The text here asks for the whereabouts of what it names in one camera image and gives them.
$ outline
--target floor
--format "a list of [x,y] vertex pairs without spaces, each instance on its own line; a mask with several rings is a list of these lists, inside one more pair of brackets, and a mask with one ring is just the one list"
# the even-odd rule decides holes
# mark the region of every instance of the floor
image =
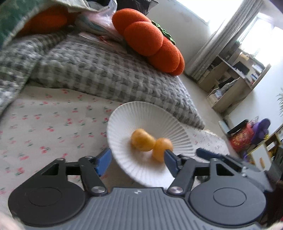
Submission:
[[234,149],[230,146],[228,139],[222,132],[218,121],[222,120],[222,116],[215,112],[210,105],[208,104],[206,97],[207,93],[203,91],[198,85],[193,82],[191,79],[189,79],[187,76],[184,74],[181,74],[180,79],[182,80],[183,84],[187,88],[189,94],[192,97],[192,100],[200,113],[200,116],[205,122],[205,129],[209,129],[211,132],[217,134],[220,136],[222,139],[224,139],[227,143],[229,152],[233,156],[237,156],[236,152]]

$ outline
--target metal bolt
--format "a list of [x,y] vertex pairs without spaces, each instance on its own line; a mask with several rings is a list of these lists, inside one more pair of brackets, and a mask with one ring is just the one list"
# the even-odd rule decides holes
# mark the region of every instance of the metal bolt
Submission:
[[94,186],[91,191],[94,193],[103,193],[106,191],[106,189],[102,186]]
[[168,190],[171,194],[180,194],[184,191],[181,187],[178,186],[170,187]]

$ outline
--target plate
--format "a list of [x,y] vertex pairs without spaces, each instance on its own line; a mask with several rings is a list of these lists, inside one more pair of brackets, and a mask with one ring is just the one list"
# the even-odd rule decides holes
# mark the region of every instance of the plate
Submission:
[[164,109],[141,101],[119,106],[107,125],[107,140],[118,165],[135,181],[146,187],[167,189],[174,180],[164,163],[152,158],[152,151],[132,147],[131,135],[143,128],[154,138],[168,138],[176,155],[195,156],[194,147],[181,123]]

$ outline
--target cherry print sheet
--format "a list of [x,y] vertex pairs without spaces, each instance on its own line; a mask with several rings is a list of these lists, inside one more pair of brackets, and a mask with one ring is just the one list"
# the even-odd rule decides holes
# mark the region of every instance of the cherry print sheet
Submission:
[[[107,122],[119,105],[73,90],[26,86],[0,123],[0,211],[10,214],[7,206],[10,193],[54,159],[77,161],[83,156],[96,156],[106,148]],[[228,153],[225,142],[218,136],[184,127],[195,148]],[[69,180],[81,186],[79,176],[70,176]],[[140,187],[115,160],[102,180],[108,189]]]

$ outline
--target window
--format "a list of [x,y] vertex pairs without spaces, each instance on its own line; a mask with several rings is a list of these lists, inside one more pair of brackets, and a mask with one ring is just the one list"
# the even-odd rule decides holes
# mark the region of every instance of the window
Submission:
[[264,66],[274,65],[283,56],[283,30],[258,16],[238,38],[240,48]]
[[206,23],[217,21],[219,25],[231,17],[243,0],[177,0]]

